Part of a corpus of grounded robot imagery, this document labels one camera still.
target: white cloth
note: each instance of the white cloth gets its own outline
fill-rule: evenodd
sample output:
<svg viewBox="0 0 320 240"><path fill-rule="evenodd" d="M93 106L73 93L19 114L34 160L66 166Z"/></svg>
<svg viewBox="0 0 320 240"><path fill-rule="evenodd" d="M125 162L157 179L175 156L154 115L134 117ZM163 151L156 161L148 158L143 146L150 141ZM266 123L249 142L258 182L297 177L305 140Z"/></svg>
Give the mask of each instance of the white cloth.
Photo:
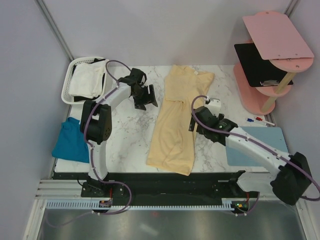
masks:
<svg viewBox="0 0 320 240"><path fill-rule="evenodd" d="M106 72L106 62L92 64L80 63L73 73L69 94L86 98L95 98L102 94L102 79Z"/></svg>

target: marble table surface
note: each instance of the marble table surface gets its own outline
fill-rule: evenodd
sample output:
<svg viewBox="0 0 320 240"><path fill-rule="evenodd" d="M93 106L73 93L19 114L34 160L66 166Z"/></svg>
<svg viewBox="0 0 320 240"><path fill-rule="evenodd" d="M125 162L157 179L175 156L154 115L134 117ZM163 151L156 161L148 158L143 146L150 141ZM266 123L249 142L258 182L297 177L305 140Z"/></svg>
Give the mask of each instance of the marble table surface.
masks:
<svg viewBox="0 0 320 240"><path fill-rule="evenodd" d="M254 116L246 111L240 102L237 84L233 73L233 65L193 65L198 72L215 73L215 78L208 91L209 96L218 98L222 102L221 113L239 126L261 127L256 123L247 122L246 118ZM146 84L153 84L159 107L152 104L147 110L134 108L132 98L124 100L112 112L112 133L106 144L106 165L109 172L148 173L166 172L147 166L153 130L164 98L164 79L171 66L136 66L147 75ZM129 75L126 68L110 67L111 73L118 79ZM82 105L73 105L70 117L81 119ZM229 166L226 149L219 143L212 143L202 135L197 135L195 141L195 162L193 173L237 172L266 172L264 167ZM88 172L89 164L76 161L58 159L55 172Z"/></svg>

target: white wall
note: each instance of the white wall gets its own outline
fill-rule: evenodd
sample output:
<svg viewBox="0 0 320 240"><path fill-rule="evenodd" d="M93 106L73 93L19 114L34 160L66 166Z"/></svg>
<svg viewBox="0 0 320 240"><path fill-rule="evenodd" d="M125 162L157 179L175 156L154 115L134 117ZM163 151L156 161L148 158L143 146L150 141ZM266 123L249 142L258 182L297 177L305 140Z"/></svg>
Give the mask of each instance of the white wall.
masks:
<svg viewBox="0 0 320 240"><path fill-rule="evenodd" d="M320 1L302 0L292 15L292 22L314 53L314 63L294 78L292 90L278 98L274 117L282 127L288 148L301 152L309 162L313 178L320 183ZM315 187L310 196L318 197ZM311 211L320 226L320 203Z"/></svg>
<svg viewBox="0 0 320 240"><path fill-rule="evenodd" d="M0 239L22 239L66 105L68 61L33 0L0 7Z"/></svg>
<svg viewBox="0 0 320 240"><path fill-rule="evenodd" d="M238 62L242 16L283 12L290 0L44 0L75 57L131 66Z"/></svg>

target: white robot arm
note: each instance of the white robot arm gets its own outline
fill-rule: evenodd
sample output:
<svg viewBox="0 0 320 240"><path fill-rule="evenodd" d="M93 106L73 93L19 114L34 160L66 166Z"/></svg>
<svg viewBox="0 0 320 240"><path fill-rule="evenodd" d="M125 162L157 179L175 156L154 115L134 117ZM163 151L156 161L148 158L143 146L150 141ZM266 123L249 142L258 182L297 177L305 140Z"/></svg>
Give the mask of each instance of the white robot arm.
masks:
<svg viewBox="0 0 320 240"><path fill-rule="evenodd" d="M224 131L224 133L207 130L201 125L197 126L196 132L214 143L218 142L239 150L260 163L268 171L268 173L238 171L234 174L233 181L235 181L235 184L245 192L273 193L286 204L296 204L311 181L281 158L294 163L311 175L306 157L299 152L290 155L249 135L236 123L224 118L224 115L220 114L220 108L221 102L219 99L209 98L205 105L195 109L194 113L205 126L217 131ZM192 117L189 131L194 130L195 123L196 121ZM276 152L276 155L268 151L269 149Z"/></svg>
<svg viewBox="0 0 320 240"><path fill-rule="evenodd" d="M104 179L108 174L106 144L112 132L111 112L116 109L123 100L129 97L133 97L134 107L139 110L146 110L145 105L147 104L158 106L154 87L152 84L144 86L146 80L147 76L143 71L133 68L129 76L122 77L118 80L119 86L117 91L111 94L103 104L96 109L93 115L98 115L98 119L91 118L89 120L86 139L90 141L94 149L93 157L90 157L90 166L92 166L91 161L94 161L93 166L101 179ZM80 130L82 132L84 132L90 113L96 104L95 101L91 100L84 102L80 123ZM98 180L93 169L89 170L88 175L92 179Z"/></svg>

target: white laundry basket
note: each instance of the white laundry basket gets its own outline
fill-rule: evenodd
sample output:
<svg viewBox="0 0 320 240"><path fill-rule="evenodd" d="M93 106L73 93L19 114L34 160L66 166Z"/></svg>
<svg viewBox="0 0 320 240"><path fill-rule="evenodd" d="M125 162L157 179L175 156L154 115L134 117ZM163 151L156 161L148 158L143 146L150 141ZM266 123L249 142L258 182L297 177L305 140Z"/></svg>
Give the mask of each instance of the white laundry basket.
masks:
<svg viewBox="0 0 320 240"><path fill-rule="evenodd" d="M101 57L101 56L80 57L80 58L77 58L77 59L73 60L72 62L70 62L68 70L66 71L66 75L65 75L65 79L64 79L64 83L63 83L63 87L62 87L62 93L61 93L62 101L64 101L66 104L70 104L70 105L84 104L85 101L76 101L75 102L74 97L69 94L70 82L71 82L72 75L73 75L72 71L74 69L74 66L76 66L78 64L82 64L82 63L90 64L95 59L100 60L100 59L104 59L104 57ZM105 73L105 75L104 75L102 94L100 97L98 97L96 99L97 102L99 100L101 100L102 96L104 95L104 92L106 89L106 84L107 84L107 73Z"/></svg>

